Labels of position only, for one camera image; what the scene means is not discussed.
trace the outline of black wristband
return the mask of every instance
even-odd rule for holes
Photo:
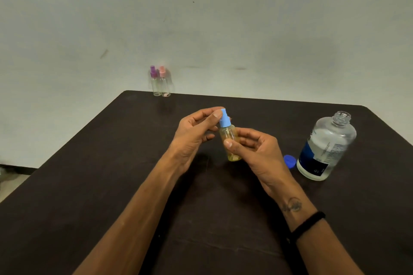
[[[323,218],[325,218],[325,214],[323,212],[318,211],[314,213],[290,234],[290,237],[287,238],[287,241],[289,243],[296,242],[297,239],[302,236],[302,234],[308,231],[315,223],[317,223],[319,220],[322,220]]]

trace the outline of wrist tattoo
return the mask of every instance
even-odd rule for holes
[[[301,210],[302,207],[302,202],[300,199],[296,197],[291,197],[288,202],[282,206],[282,209],[284,212],[298,212]]]

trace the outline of tiled floor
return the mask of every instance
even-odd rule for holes
[[[0,202],[13,192],[29,175],[5,172],[0,170]]]

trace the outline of pink spray nozzle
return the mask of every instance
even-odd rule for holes
[[[158,74],[156,74],[156,69],[154,65],[151,65],[151,77],[152,78],[158,77]]]
[[[159,67],[159,75],[161,77],[165,77],[166,71],[165,71],[165,67]]]

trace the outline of fingernail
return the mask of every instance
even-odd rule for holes
[[[224,140],[224,145],[225,145],[225,147],[230,148],[232,146],[232,142],[228,139],[225,139]]]
[[[214,113],[213,113],[213,115],[215,116],[215,117],[221,117],[222,116],[222,111],[221,110],[215,110],[214,111]]]

